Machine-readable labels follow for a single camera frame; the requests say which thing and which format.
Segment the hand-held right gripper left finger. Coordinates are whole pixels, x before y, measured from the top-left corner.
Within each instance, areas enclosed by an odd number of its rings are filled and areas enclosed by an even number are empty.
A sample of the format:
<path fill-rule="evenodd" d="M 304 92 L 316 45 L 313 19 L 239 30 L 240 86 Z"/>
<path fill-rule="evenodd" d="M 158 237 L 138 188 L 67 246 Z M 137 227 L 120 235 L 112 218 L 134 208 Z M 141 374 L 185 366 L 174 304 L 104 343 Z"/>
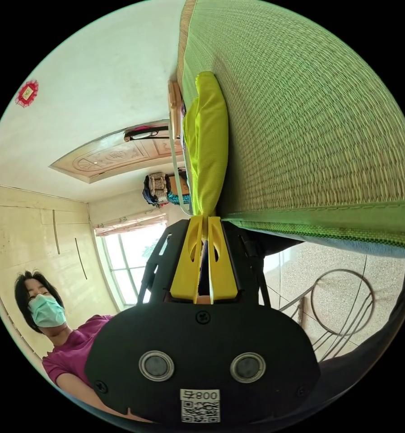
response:
<path fill-rule="evenodd" d="M 170 294 L 177 300 L 197 300 L 202 251 L 202 216 L 186 220 L 187 227 Z"/>

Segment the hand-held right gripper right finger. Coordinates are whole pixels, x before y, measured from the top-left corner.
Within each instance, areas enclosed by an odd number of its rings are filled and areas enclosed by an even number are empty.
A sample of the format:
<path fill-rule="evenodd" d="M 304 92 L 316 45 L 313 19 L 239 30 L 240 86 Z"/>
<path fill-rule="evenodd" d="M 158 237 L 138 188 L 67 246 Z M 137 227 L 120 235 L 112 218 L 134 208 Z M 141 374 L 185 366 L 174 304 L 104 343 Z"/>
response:
<path fill-rule="evenodd" d="M 233 302 L 239 293 L 226 229 L 219 217 L 208 218 L 210 301 Z"/>

